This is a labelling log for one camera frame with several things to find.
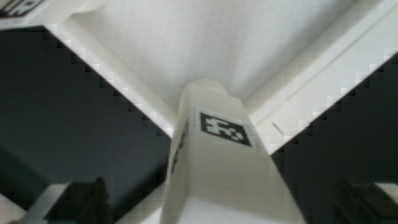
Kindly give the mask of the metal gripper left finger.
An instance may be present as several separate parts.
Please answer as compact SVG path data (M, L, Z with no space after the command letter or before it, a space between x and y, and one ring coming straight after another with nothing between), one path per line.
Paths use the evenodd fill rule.
M51 184L17 224L111 224L104 180Z

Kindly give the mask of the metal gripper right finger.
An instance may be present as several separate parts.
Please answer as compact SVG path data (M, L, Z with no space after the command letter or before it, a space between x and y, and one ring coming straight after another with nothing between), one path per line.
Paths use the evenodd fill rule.
M398 184L341 181L332 224L398 224Z

